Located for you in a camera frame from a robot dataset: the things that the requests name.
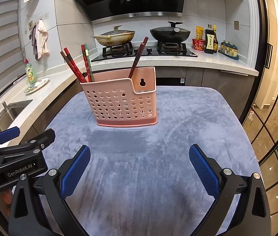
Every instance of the green chopstick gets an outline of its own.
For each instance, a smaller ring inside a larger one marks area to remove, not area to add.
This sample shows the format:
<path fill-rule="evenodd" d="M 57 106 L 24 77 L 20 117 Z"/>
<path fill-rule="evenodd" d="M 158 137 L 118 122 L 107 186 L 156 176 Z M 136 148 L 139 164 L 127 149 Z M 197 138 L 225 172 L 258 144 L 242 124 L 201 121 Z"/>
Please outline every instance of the green chopstick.
<path fill-rule="evenodd" d="M 91 62 L 90 62 L 90 58 L 89 58 L 89 50 L 88 50 L 87 44 L 84 44 L 84 48 L 85 48 L 86 60 L 88 61 L 88 67 L 89 67 L 89 70 L 90 70 L 91 81 L 95 82 L 94 76 L 93 76 L 93 73 L 92 73 Z"/>

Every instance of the keyhole hanging slot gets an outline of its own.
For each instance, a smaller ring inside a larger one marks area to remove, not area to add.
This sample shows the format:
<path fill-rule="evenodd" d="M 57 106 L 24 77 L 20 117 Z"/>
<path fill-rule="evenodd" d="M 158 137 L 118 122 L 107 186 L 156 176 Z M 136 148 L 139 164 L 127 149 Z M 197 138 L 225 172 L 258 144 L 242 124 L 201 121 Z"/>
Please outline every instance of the keyhole hanging slot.
<path fill-rule="evenodd" d="M 146 82 L 144 81 L 143 78 L 141 78 L 140 86 L 146 86 Z"/>

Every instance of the white quartz countertop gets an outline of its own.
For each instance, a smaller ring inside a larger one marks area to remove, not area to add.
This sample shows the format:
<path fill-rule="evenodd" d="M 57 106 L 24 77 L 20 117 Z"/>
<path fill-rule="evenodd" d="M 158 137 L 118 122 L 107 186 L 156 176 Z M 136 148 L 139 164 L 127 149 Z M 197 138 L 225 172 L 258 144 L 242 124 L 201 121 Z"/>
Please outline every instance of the white quartz countertop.
<path fill-rule="evenodd" d="M 240 74 L 258 76 L 258 71 L 248 67 L 243 61 L 228 58 L 220 53 L 206 54 L 192 50 L 198 57 L 187 56 L 142 56 L 138 66 L 183 66 L 201 67 L 236 72 Z M 94 71 L 131 67 L 134 57 L 123 57 L 92 62 Z"/>
<path fill-rule="evenodd" d="M 140 58 L 138 66 L 184 66 L 184 67 L 202 67 L 212 68 L 218 70 L 225 70 L 230 72 L 236 72 L 244 75 L 258 76 L 258 71 L 248 67 L 242 61 L 236 61 L 229 59 L 222 54 L 206 54 L 201 51 L 193 52 L 198 57 L 182 57 L 182 56 L 143 56 Z M 94 53 L 90 56 L 90 59 L 94 59 L 100 52 Z M 92 70 L 107 70 L 131 67 L 134 57 L 108 59 L 103 61 L 92 62 Z M 85 66 L 82 56 L 75 58 L 77 66 L 82 72 L 85 72 Z M 10 128 L 17 126 L 20 128 L 21 134 L 18 138 L 13 139 L 0 147 L 11 146 L 18 144 L 24 137 L 29 128 L 47 108 L 47 106 L 66 88 L 72 83 L 76 77 L 66 64 L 62 64 L 56 67 L 52 67 L 45 72 L 38 73 L 39 78 L 49 77 L 49 82 L 31 94 L 25 94 L 24 91 L 29 86 L 27 78 L 22 79 L 15 84 L 10 90 L 8 90 L 0 98 L 0 112 L 3 111 L 3 101 L 7 104 L 12 102 L 19 102 L 24 100 L 32 100 L 32 102 L 17 116 L 14 122 L 10 125 Z"/>

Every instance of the wok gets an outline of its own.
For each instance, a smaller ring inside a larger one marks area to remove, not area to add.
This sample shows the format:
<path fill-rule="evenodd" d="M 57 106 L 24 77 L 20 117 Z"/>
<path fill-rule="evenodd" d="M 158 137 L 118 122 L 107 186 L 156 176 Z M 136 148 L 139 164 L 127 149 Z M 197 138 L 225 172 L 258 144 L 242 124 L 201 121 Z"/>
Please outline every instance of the wok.
<path fill-rule="evenodd" d="M 135 31 L 131 30 L 119 30 L 122 25 L 114 26 L 113 31 L 106 32 L 101 35 L 94 35 L 99 44 L 109 47 L 116 45 L 123 45 L 129 43 L 135 36 Z"/>
<path fill-rule="evenodd" d="M 190 31 L 184 28 L 178 28 L 176 25 L 182 24 L 182 22 L 172 22 L 170 27 L 158 27 L 150 30 L 151 35 L 159 42 L 166 43 L 180 43 L 187 40 L 190 35 Z"/>

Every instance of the chopsticks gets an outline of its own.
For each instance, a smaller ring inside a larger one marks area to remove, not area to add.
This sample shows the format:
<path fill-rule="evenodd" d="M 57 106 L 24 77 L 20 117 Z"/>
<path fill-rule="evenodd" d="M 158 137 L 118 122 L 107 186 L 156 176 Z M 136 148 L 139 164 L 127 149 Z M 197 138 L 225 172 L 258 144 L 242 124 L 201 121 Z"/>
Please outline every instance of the chopsticks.
<path fill-rule="evenodd" d="M 66 61 L 66 63 L 68 64 L 68 66 L 70 67 L 70 69 L 73 71 L 73 73 L 75 74 L 75 76 L 78 78 L 78 80 L 80 81 L 80 83 L 86 83 L 87 80 L 83 77 L 82 73 L 80 72 L 79 68 L 76 66 L 75 62 L 73 61 L 70 53 L 67 54 L 69 55 L 69 58 L 71 58 L 71 61 L 73 62 L 73 64 L 69 61 L 69 59 L 67 58 L 67 56 L 64 54 L 63 51 L 60 52 L 60 54 L 62 55 L 63 59 Z"/>
<path fill-rule="evenodd" d="M 84 62 L 86 63 L 85 66 L 87 66 L 89 68 L 88 74 L 90 74 L 91 82 L 95 82 L 93 73 L 92 73 L 91 62 L 90 62 L 90 58 L 89 58 L 89 50 L 88 50 L 88 46 L 86 44 L 84 45 L 84 54 L 85 54 Z"/>
<path fill-rule="evenodd" d="M 140 44 L 139 49 L 137 51 L 137 55 L 135 57 L 134 63 L 132 64 L 132 69 L 130 70 L 128 78 L 132 78 L 132 75 L 134 74 L 134 71 L 136 69 L 136 66 L 139 62 L 139 59 L 141 57 L 141 54 L 143 52 L 144 47 L 146 46 L 146 43 L 148 42 L 149 37 L 145 37 L 143 42 Z"/>
<path fill-rule="evenodd" d="M 87 72 L 87 74 L 88 74 L 88 82 L 91 82 L 92 79 L 91 79 L 91 77 L 90 77 L 90 69 L 89 69 L 88 61 L 87 61 L 87 59 L 86 59 L 85 47 L 84 47 L 83 44 L 81 45 L 81 50 L 82 50 L 82 56 L 83 56 L 83 60 L 84 60 L 86 72 Z"/>

